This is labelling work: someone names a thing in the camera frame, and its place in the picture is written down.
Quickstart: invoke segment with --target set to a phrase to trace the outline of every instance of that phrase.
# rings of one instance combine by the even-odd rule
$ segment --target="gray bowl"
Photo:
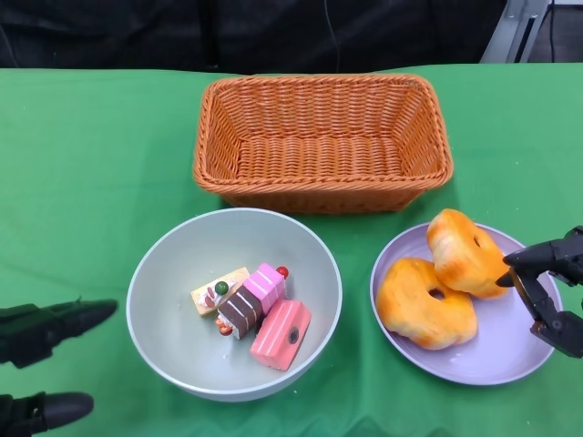
[[[259,364],[255,337],[223,337],[201,318],[190,292],[225,273],[262,262],[286,266],[288,299],[302,301],[312,322],[286,372]],[[250,401],[287,387],[314,364],[336,328],[343,293],[332,253],[298,221],[274,212],[233,208],[175,227],[140,261],[129,284],[129,333],[160,376],[215,401]]]

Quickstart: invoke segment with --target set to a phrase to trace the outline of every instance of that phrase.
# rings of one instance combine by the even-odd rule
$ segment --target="green table cover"
[[[150,370],[125,298],[165,232],[220,199],[191,179],[205,86],[222,75],[0,71],[0,305],[117,298],[118,313],[54,356],[0,367],[0,392],[86,391],[94,412],[54,436],[576,436],[583,362],[559,353],[499,387],[416,368],[373,318],[369,278],[397,233],[459,208],[524,243],[583,224],[583,65],[408,68],[435,86],[455,176],[400,213],[297,216],[332,251],[343,312],[321,358],[289,388],[243,404],[204,401]],[[582,290],[560,287],[580,312]]]

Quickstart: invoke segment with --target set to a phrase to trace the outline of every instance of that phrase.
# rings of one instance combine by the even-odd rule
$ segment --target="donut hole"
[[[445,299],[445,294],[440,289],[430,289],[429,296],[437,300]]]

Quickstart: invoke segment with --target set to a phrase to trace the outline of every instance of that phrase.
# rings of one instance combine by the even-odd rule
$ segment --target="toy bread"
[[[444,209],[427,230],[435,275],[447,287],[477,298],[496,298],[507,289],[496,280],[508,272],[504,255],[492,237],[465,214]]]
[[[247,268],[236,269],[190,293],[201,316],[218,309],[249,277]]]
[[[404,258],[387,272],[376,296],[376,309],[386,329],[428,350],[440,350],[472,339],[477,318],[470,296],[440,282],[431,262]]]
[[[278,300],[251,345],[251,355],[261,364],[287,371],[292,365],[312,315],[297,300]]]

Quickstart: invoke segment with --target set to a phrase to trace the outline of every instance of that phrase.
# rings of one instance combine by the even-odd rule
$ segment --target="basket rim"
[[[206,170],[206,154],[204,153],[204,148],[207,141],[208,126],[210,125],[212,106],[217,97],[217,92],[222,88],[233,86],[234,84],[258,85],[267,82],[303,85],[329,82],[367,83],[379,81],[387,84],[395,82],[415,82],[429,99],[432,108],[432,129],[437,134],[436,150],[438,151],[439,170],[417,176],[351,175],[318,177],[315,175],[312,177],[298,176],[287,178],[215,178]],[[428,189],[444,185],[453,176],[454,162],[447,141],[444,117],[438,103],[437,95],[429,81],[421,76],[408,73],[244,76],[219,79],[210,84],[205,90],[199,115],[199,129],[195,142],[192,172],[195,181],[202,188],[217,193],[230,193],[233,189],[242,190],[243,187],[249,187],[256,192],[273,192],[276,190],[279,191],[282,188],[295,188],[300,191],[308,189],[336,191],[351,188],[352,185],[362,186],[361,189],[389,189],[398,188],[403,183],[406,183],[408,188]]]

